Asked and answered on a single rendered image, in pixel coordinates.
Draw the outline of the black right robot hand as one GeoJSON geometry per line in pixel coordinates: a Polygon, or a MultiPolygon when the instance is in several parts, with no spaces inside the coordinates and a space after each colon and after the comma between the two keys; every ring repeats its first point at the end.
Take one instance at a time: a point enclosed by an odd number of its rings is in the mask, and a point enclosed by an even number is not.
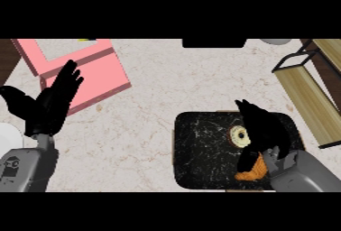
{"type": "Polygon", "coordinates": [[[251,143],[245,146],[237,163],[237,172],[252,170],[258,153],[279,147],[277,159],[289,154],[291,138],[277,117],[245,99],[236,100],[251,143]]]}

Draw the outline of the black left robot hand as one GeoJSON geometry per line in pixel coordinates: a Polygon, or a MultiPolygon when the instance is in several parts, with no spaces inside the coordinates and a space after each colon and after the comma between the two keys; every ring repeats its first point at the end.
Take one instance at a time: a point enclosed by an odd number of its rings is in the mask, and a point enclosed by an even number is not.
{"type": "Polygon", "coordinates": [[[25,121],[25,135],[53,136],[62,129],[71,102],[84,78],[76,63],[68,60],[48,88],[31,98],[17,88],[0,87],[0,96],[7,102],[7,111],[25,121]]]}

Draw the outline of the cream frosted cupcake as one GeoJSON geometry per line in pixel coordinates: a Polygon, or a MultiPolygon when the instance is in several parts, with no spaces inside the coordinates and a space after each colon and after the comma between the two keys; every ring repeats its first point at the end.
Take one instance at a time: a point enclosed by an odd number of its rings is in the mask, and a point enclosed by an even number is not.
{"type": "Polygon", "coordinates": [[[243,148],[251,144],[251,139],[243,126],[234,125],[229,129],[227,134],[229,134],[229,140],[237,148],[243,148]]]}

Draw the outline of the black marble tray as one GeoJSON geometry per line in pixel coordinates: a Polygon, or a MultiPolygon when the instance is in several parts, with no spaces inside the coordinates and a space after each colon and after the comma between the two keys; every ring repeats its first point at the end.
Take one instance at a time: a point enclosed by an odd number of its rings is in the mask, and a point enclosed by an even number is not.
{"type": "Polygon", "coordinates": [[[236,180],[242,149],[227,139],[227,132],[243,125],[231,112],[183,112],[174,121],[172,172],[186,189],[271,190],[268,175],[254,181],[236,180]]]}

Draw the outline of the orange bread piece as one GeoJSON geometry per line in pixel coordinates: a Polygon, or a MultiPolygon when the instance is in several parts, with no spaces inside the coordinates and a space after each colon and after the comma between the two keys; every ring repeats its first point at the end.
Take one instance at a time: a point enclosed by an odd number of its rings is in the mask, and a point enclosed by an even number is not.
{"type": "Polygon", "coordinates": [[[243,153],[239,156],[236,180],[260,180],[267,172],[262,154],[258,152],[243,153]]]}

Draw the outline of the white rounded object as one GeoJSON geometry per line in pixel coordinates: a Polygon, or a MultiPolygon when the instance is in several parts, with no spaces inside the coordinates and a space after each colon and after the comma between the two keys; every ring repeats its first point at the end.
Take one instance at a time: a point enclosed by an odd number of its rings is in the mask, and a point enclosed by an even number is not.
{"type": "Polygon", "coordinates": [[[14,125],[0,123],[0,158],[12,149],[23,146],[20,131],[14,125]]]}

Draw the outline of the pink open box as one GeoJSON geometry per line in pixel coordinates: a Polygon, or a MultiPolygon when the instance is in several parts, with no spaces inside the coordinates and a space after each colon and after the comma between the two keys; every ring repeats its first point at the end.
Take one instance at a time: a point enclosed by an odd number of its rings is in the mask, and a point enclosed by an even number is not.
{"type": "Polygon", "coordinates": [[[87,48],[54,60],[47,60],[35,39],[13,39],[12,42],[34,76],[40,78],[40,88],[51,85],[66,61],[72,60],[76,63],[84,81],[76,90],[68,115],[131,87],[109,39],[97,39],[87,48]]]}

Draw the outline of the grey round object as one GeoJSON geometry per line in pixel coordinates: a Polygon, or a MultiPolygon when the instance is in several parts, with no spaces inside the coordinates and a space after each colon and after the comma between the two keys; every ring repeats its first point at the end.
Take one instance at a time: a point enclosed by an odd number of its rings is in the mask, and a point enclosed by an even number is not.
{"type": "Polygon", "coordinates": [[[260,39],[264,43],[271,45],[283,45],[291,42],[292,39],[260,39]]]}

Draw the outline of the black appliance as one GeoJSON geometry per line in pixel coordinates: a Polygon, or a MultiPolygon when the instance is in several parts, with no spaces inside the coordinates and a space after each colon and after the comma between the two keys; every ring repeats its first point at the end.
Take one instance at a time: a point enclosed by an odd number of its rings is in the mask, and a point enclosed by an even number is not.
{"type": "Polygon", "coordinates": [[[242,48],[245,39],[183,39],[184,48],[242,48]]]}

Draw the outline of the wooden tiered shelf black frame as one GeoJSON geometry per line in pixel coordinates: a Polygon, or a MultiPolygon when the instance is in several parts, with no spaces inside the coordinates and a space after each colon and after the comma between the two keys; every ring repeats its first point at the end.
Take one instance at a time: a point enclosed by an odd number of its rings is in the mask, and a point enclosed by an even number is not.
{"type": "Polygon", "coordinates": [[[271,73],[293,102],[319,148],[324,149],[341,144],[341,115],[305,68],[305,63],[316,55],[341,79],[341,39],[308,39],[299,50],[280,59],[271,73]]]}

